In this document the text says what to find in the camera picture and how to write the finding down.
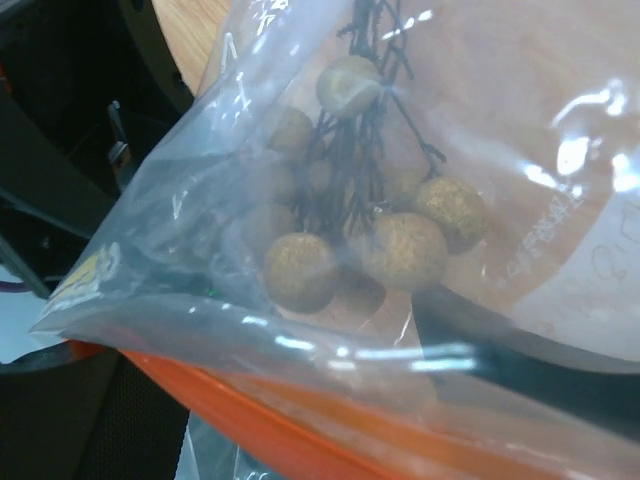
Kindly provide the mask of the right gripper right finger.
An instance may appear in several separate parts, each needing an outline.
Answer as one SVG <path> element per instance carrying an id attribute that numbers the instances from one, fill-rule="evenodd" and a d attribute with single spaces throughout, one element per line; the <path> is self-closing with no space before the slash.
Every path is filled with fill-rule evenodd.
<path id="1" fill-rule="evenodd" d="M 516 328 L 446 287 L 412 296 L 424 348 L 459 344 L 482 380 L 619 435 L 639 433 L 639 365 Z"/>

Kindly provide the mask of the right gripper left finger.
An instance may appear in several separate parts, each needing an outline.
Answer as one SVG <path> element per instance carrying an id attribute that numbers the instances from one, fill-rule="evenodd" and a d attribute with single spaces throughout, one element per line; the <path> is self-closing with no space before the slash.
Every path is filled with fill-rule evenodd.
<path id="1" fill-rule="evenodd" d="M 172 479 L 187 419 L 119 352 L 58 344 L 1 367 L 1 476 Z"/>

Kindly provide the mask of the brown longan bunch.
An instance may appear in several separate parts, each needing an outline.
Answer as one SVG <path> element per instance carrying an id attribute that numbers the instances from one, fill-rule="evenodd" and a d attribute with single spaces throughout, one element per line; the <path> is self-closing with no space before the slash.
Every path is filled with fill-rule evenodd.
<path id="1" fill-rule="evenodd" d="M 445 154 L 398 88 L 413 76 L 401 3 L 355 2 L 338 36 L 350 43 L 317 75 L 318 115 L 277 105 L 259 127 L 275 188 L 247 239 L 269 298 L 297 313 L 325 308 L 346 274 L 431 289 L 485 233 L 482 200 L 443 175 Z"/>

